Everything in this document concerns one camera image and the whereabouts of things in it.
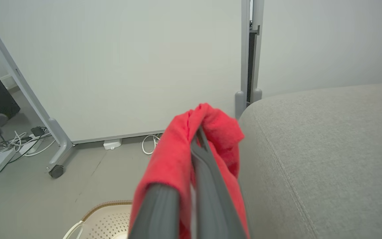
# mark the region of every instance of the red cloth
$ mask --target red cloth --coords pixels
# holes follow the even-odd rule
[[[191,237],[190,182],[194,178],[194,171],[191,166],[190,143],[200,125],[204,129],[229,195],[249,238],[244,202],[237,181],[238,142],[244,135],[236,119],[208,104],[200,104],[195,110],[177,115],[167,127],[136,188],[129,228],[132,228],[148,186],[152,183],[163,183],[177,189],[180,195],[180,238]]]

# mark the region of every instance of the black wheel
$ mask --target black wheel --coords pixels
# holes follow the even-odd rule
[[[59,178],[64,173],[63,165],[55,165],[54,168],[48,173],[53,179]]]

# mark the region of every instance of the whiteboard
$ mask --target whiteboard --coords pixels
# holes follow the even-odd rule
[[[204,102],[234,116],[241,1],[0,0],[0,38],[73,142],[163,130]]]
[[[265,0],[263,11],[263,97],[382,82],[382,0]]]

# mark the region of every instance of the beige plastic basket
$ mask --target beige plastic basket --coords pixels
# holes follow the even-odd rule
[[[126,239],[132,201],[108,201],[91,209],[66,233],[68,239],[78,229],[76,239]]]

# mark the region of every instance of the gray fabric upholstery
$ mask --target gray fabric upholstery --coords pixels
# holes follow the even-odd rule
[[[382,238],[382,84],[265,98],[239,122],[252,238]]]

